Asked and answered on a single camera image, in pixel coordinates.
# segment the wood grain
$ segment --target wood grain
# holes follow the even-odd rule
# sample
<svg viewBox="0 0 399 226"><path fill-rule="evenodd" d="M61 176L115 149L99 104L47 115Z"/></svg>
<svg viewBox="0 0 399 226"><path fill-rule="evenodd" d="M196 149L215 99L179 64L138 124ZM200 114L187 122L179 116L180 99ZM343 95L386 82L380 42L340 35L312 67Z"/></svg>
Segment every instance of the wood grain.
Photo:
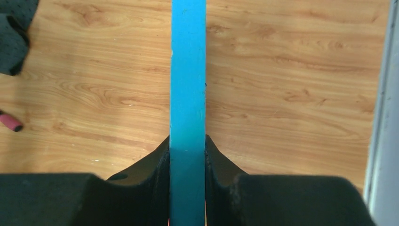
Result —
<svg viewBox="0 0 399 226"><path fill-rule="evenodd" d="M388 0L208 0L207 132L250 173L363 187ZM106 178L169 131L170 0L41 0L1 172Z"/></svg>

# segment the blue wooden plank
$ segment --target blue wooden plank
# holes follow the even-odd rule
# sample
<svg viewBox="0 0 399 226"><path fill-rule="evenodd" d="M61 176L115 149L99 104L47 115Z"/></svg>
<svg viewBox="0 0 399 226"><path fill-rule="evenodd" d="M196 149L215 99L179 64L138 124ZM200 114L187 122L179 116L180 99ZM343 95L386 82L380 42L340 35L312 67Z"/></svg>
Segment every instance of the blue wooden plank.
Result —
<svg viewBox="0 0 399 226"><path fill-rule="evenodd" d="M172 1L170 223L204 226L206 0Z"/></svg>

